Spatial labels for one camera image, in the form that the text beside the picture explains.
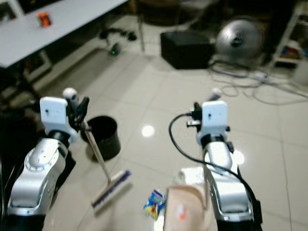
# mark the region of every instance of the black cable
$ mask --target black cable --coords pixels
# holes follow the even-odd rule
[[[177,150],[183,155],[185,156],[186,158],[194,161],[194,162],[197,162],[197,163],[200,163],[200,164],[203,164],[203,165],[210,165],[210,166],[213,166],[213,167],[216,167],[216,168],[220,168],[228,173],[230,173],[231,175],[235,176],[243,185],[244,187],[246,188],[247,192],[248,192],[248,195],[249,197],[251,198],[252,200],[252,206],[253,206],[253,211],[254,211],[254,220],[256,221],[256,216],[258,216],[258,222],[262,223],[262,217],[260,217],[260,215],[256,214],[258,211],[261,212],[261,207],[260,207],[260,202],[256,199],[256,196],[254,194],[254,192],[252,191],[252,189],[250,188],[250,186],[248,185],[248,183],[242,178],[240,177],[239,175],[237,175],[236,173],[232,172],[230,169],[228,168],[225,168],[225,167],[222,167],[222,166],[219,166],[219,165],[216,165],[216,164],[213,164],[213,163],[210,163],[210,162],[206,162],[206,161],[203,161],[203,160],[199,160],[199,159],[195,159],[191,156],[189,156],[188,154],[186,154],[179,146],[178,144],[176,143],[176,141],[174,140],[174,137],[172,135],[172,126],[174,124],[175,121],[177,121],[179,118],[181,117],[184,117],[184,116],[191,116],[191,113],[185,113],[185,114],[180,114],[178,116],[176,116],[171,122],[170,122],[170,125],[169,125],[169,135],[170,135],[170,138],[171,138],[171,141],[172,143],[174,144],[174,146],[177,148]]]

